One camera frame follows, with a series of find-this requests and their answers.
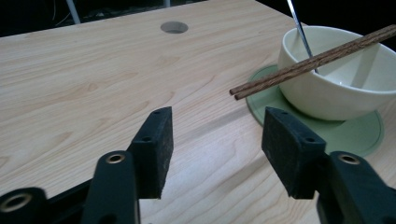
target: brown chopstick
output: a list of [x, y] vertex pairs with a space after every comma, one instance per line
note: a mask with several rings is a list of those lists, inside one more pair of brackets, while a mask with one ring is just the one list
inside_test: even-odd
[[234, 95], [236, 100], [243, 99], [256, 92], [263, 91], [275, 86], [283, 81], [297, 77], [300, 74], [312, 71], [324, 64], [331, 63], [339, 58], [345, 57], [360, 49], [367, 48], [373, 44], [384, 41], [396, 35], [396, 24], [392, 24], [378, 31], [362, 36], [353, 41], [347, 42], [334, 49], [329, 49], [312, 58], [295, 63], [289, 67], [278, 70], [277, 72], [262, 77], [258, 80], [246, 83], [244, 85], [232, 88], [230, 94]]

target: light wood tabletop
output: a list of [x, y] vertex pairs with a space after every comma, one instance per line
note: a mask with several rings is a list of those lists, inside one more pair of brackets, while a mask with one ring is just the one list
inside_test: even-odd
[[[167, 34], [167, 21], [189, 30]], [[0, 195], [73, 188], [172, 106], [163, 197], [140, 200], [142, 223], [318, 223], [316, 200], [288, 197], [262, 126], [228, 93], [276, 63], [293, 27], [253, 0], [212, 0], [0, 38]], [[396, 101], [379, 112], [385, 136], [366, 160], [395, 188]]]

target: ceramic bowl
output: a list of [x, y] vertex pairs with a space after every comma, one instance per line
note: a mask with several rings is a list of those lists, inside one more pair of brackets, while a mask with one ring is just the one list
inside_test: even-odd
[[[361, 35], [332, 27], [305, 26], [314, 55]], [[307, 59], [296, 29], [282, 40], [278, 67]], [[396, 96], [396, 53], [381, 44], [355, 52], [279, 85], [286, 99], [308, 116], [326, 120], [355, 119]]]

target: spoon handle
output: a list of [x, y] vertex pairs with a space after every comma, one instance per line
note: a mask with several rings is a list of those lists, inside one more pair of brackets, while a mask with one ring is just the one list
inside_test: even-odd
[[298, 33], [300, 34], [300, 37], [303, 40], [306, 52], [308, 53], [309, 58], [312, 58], [313, 55], [312, 55], [311, 48], [309, 48], [308, 41], [306, 41], [306, 37], [305, 37], [304, 30], [303, 30], [303, 26], [301, 25], [300, 21], [298, 20], [297, 14], [296, 14], [296, 12], [294, 10], [294, 6], [293, 6], [293, 3], [291, 2], [291, 0], [288, 0], [288, 4], [289, 4], [291, 15], [293, 16], [294, 22], [296, 23], [296, 27], [297, 27]]

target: green saucer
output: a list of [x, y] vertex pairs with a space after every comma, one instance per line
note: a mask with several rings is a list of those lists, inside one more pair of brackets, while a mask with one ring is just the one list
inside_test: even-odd
[[[274, 73], [276, 70], [276, 65], [264, 67], [249, 81]], [[378, 148], [384, 136], [383, 122], [377, 111], [347, 121], [313, 119], [294, 108], [283, 96], [278, 86], [247, 97], [247, 106], [260, 125], [264, 122], [266, 106], [290, 112], [327, 142], [326, 153], [328, 154], [332, 151], [346, 151], [363, 157]]]

